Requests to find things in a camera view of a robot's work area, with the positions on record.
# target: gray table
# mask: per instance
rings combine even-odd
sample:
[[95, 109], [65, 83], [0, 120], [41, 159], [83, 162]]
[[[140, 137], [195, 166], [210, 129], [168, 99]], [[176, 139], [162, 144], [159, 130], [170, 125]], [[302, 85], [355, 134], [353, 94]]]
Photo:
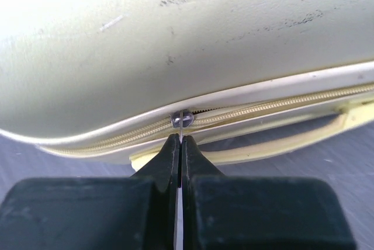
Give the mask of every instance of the gray table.
[[[268, 130], [204, 146], [206, 150], [238, 147], [296, 134], [321, 126], [329, 118]], [[219, 166], [226, 175], [312, 176], [338, 194], [360, 249], [374, 249], [374, 124], [271, 159]], [[19, 180], [41, 176], [130, 176], [130, 165], [65, 159], [29, 145], [0, 138], [0, 200]], [[181, 234], [179, 222], [178, 235]]]

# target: zipper opening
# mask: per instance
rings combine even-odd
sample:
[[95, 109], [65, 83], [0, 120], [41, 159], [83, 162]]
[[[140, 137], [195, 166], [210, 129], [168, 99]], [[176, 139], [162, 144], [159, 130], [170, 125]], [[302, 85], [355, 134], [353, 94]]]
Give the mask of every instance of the zipper opening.
[[[191, 112], [196, 115], [193, 123], [186, 127], [186, 132], [191, 133], [199, 129], [218, 126], [221, 124], [233, 123], [239, 120], [249, 119], [251, 117], [263, 116], [268, 113], [280, 112], [282, 110], [311, 105], [335, 98], [350, 96], [360, 93], [374, 91], [374, 84], [365, 84], [349, 88], [334, 89], [331, 91], [316, 92], [306, 95], [299, 95], [290, 98], [279, 99], [270, 102], [257, 103], [250, 105], [241, 105], [235, 107], [214, 107], [205, 109], [193, 109]], [[213, 112], [215, 110], [224, 110], [228, 112], [216, 114], [210, 117], [199, 117], [199, 114]], [[115, 150], [121, 147], [135, 145], [145, 141], [163, 138], [171, 133], [176, 133], [170, 118], [162, 119], [156, 123], [144, 126], [140, 129], [130, 131], [115, 137], [107, 138], [93, 143], [90, 146], [81, 148], [52, 148], [42, 147], [44, 150], [55, 154], [94, 154]]]

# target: white scratch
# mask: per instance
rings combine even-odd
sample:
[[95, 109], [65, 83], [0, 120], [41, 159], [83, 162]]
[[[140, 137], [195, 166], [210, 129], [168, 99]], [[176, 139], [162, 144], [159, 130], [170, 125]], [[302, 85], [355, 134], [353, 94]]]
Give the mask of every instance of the white scratch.
[[114, 24], [116, 24], [118, 21], [120, 21], [123, 18], [124, 18], [123, 15], [120, 15], [114, 18], [113, 20], [109, 21], [107, 24], [104, 24], [103, 26], [101, 26], [100, 31], [104, 31], [105, 29], [108, 29], [109, 27], [113, 26]]

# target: cream handle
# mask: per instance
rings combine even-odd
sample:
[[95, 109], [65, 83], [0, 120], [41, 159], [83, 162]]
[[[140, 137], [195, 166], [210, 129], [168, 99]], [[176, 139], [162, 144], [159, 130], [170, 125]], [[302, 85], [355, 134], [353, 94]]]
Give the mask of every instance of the cream handle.
[[[217, 152], [203, 151], [202, 154], [214, 164], [254, 161], [304, 148], [339, 133], [363, 126], [371, 121], [374, 121], [374, 102], [346, 108], [336, 119], [328, 123], [326, 126], [320, 127], [319, 129], [232, 150]], [[131, 165], [135, 170], [139, 170], [155, 155], [156, 153], [147, 154], [136, 159], [132, 159]]]

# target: bag handle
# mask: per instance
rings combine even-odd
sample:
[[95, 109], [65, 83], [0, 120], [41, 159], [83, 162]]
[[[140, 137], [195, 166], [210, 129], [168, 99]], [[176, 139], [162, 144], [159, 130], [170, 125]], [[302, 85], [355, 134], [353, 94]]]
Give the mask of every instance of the bag handle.
[[[350, 106], [351, 107], [343, 109], [342, 113], [327, 125], [312, 131], [236, 149], [209, 152], [202, 151], [202, 154], [214, 164], [255, 161], [304, 148], [374, 121], [374, 102], [364, 105], [360, 104], [360, 106]], [[156, 154], [157, 153], [147, 154], [132, 159], [131, 165], [135, 170], [139, 170]]]

